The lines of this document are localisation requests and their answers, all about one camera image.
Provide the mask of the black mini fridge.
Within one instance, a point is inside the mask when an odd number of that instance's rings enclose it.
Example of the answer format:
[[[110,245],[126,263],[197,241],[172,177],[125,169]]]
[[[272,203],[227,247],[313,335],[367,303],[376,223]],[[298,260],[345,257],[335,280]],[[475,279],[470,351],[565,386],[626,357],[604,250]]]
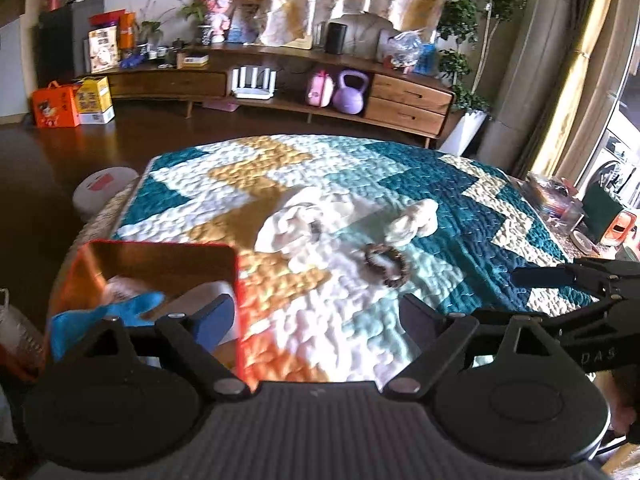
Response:
[[[51,81],[66,84],[90,73],[88,58],[90,18],[104,11],[104,0],[71,3],[58,10],[42,12],[36,29],[38,84]]]

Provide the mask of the black cylinder speaker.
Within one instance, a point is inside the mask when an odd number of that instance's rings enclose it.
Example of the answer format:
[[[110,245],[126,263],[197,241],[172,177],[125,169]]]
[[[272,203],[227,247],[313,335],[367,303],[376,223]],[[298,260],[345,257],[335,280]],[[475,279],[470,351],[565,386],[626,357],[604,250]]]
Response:
[[[330,55],[342,55],[348,26],[343,23],[329,22],[326,25],[326,43],[324,52]]]

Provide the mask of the pink toy case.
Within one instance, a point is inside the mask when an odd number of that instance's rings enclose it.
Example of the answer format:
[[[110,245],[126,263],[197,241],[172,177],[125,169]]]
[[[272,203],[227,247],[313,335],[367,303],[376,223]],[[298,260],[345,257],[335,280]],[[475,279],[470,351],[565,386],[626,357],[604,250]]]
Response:
[[[334,92],[334,80],[326,70],[317,70],[309,79],[306,90],[306,103],[309,106],[327,107]]]

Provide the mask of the blue rubber glove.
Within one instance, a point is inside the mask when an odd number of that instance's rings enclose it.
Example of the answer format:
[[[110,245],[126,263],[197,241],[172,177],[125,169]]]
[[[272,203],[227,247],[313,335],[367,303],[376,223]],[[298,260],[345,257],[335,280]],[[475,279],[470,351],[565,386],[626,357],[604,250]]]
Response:
[[[148,326],[152,322],[142,315],[158,307],[165,300],[162,292],[146,292],[116,304],[104,304],[92,310],[68,310],[55,315],[50,322],[52,358],[58,362],[78,344],[89,330],[104,318],[119,318],[126,326]]]

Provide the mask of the green orange utensil holder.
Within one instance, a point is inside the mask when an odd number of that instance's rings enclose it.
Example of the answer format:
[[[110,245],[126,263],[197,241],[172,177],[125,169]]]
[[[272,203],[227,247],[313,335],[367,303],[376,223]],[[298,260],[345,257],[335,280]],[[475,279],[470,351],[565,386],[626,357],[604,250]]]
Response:
[[[582,199],[587,233],[593,242],[618,247],[631,237],[638,216],[599,183],[590,184]]]

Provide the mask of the quilted zigzag blanket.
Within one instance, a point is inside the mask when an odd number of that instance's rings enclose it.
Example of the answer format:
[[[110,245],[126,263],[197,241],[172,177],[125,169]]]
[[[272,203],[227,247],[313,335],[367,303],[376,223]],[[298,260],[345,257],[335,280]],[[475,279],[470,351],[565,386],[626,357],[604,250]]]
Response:
[[[501,170],[395,142],[280,134],[166,153],[145,169],[113,235],[236,250],[245,298],[236,367],[249,385],[385,384],[416,346],[399,322],[401,292],[363,251],[420,200],[436,202],[437,226],[402,250],[407,294],[445,314],[555,316],[589,304],[574,289],[512,284],[512,270],[566,255]]]

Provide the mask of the orange gift bag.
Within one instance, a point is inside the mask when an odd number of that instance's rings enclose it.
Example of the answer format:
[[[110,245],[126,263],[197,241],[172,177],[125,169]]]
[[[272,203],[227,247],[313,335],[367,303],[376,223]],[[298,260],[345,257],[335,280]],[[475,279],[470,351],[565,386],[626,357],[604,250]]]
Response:
[[[76,104],[77,84],[52,81],[32,92],[32,109],[38,128],[75,128],[80,125]]]

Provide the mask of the wooden tv console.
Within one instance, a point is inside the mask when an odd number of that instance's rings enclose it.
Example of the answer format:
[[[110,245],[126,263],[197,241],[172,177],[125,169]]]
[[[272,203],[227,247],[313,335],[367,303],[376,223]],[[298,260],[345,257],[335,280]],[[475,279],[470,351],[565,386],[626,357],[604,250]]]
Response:
[[[287,110],[308,118],[326,116],[411,133],[422,136],[427,148],[442,135],[454,104],[452,92],[432,77],[403,74],[354,56],[235,44],[201,51],[208,57],[201,67],[161,68],[143,63],[96,76],[108,80],[113,100],[181,101],[187,110],[206,101]],[[232,87],[240,81],[241,74],[247,81],[252,80],[252,67],[269,68],[276,73],[271,99],[243,100],[233,94]],[[360,90],[360,112],[349,115],[333,105],[314,107],[306,102],[309,81],[322,70],[334,78],[337,86],[355,80],[356,73],[369,78]]]

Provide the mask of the red square tin box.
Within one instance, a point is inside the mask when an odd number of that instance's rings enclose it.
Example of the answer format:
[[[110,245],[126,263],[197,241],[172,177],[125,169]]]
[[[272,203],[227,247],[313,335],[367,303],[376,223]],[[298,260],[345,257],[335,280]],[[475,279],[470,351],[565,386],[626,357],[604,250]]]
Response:
[[[62,359],[106,316],[150,326],[160,307],[201,284],[225,282],[238,292],[238,274],[238,254],[224,244],[93,240],[78,249],[52,294],[49,358]]]

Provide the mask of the clear bag of toys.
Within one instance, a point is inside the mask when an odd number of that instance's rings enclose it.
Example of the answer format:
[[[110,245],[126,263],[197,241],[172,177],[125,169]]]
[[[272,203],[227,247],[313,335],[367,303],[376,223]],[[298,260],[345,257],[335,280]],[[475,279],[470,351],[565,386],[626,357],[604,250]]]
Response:
[[[422,49],[423,41],[418,32],[401,32],[387,41],[383,64],[390,70],[411,73],[420,60]]]

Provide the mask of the cream knitted sock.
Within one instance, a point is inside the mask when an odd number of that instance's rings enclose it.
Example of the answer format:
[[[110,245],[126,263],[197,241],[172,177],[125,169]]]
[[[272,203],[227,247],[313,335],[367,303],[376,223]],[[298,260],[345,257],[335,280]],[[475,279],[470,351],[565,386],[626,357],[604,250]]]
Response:
[[[427,198],[408,206],[402,214],[385,229],[385,243],[404,247],[416,237],[427,237],[438,229],[439,204]]]

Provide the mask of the pink doll figure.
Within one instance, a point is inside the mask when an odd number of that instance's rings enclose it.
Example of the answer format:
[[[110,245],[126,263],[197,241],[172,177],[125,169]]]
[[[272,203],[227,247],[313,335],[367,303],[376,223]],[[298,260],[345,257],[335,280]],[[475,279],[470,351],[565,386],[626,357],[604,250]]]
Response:
[[[201,0],[205,6],[202,44],[222,44],[230,28],[228,13],[233,0]]]

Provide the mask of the white wifi router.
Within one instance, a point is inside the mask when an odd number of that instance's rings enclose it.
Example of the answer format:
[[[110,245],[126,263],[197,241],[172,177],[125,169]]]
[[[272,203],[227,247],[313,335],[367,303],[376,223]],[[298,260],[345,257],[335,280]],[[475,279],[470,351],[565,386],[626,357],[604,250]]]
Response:
[[[268,101],[276,92],[277,72],[264,66],[240,66],[231,73],[231,95],[241,100]]]

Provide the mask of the purple kettlebell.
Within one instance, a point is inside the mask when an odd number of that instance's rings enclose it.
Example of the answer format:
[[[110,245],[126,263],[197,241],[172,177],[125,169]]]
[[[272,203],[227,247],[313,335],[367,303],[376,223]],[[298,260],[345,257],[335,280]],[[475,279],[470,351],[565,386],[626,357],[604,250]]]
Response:
[[[360,81],[360,87],[349,86],[347,77]],[[369,77],[358,70],[342,70],[337,76],[337,86],[332,98],[333,106],[341,113],[357,115],[364,107],[364,92],[369,85]]]

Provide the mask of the yellow cardboard box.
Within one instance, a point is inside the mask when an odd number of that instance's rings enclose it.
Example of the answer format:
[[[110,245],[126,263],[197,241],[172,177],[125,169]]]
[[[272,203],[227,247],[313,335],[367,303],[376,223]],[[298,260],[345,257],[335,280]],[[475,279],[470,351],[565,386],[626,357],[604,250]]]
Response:
[[[79,81],[75,99],[81,125],[106,125],[115,117],[106,77]]]

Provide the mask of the tall green potted plant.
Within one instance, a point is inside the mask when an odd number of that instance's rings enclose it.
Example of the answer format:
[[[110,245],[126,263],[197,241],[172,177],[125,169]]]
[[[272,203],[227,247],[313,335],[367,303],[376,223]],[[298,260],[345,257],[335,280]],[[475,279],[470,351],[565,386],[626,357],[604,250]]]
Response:
[[[524,8],[525,0],[445,0],[436,26],[437,75],[454,94],[454,126],[439,149],[461,155],[489,117],[480,94],[492,40],[500,25]]]

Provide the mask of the white product box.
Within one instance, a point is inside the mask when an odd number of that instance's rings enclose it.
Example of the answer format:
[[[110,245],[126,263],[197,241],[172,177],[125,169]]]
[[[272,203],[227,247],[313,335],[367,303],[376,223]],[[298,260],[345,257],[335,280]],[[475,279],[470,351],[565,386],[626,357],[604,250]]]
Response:
[[[89,32],[88,47],[91,73],[115,68],[119,63],[117,27],[108,26]]]

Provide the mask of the white crumpled cloth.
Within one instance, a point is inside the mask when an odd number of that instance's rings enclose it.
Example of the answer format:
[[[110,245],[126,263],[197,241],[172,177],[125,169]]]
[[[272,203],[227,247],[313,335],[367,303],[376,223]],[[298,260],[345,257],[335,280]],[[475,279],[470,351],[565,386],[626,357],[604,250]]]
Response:
[[[341,245],[336,233],[375,209],[370,200],[346,190],[296,186],[259,229],[254,252],[282,256],[296,274],[326,270]]]

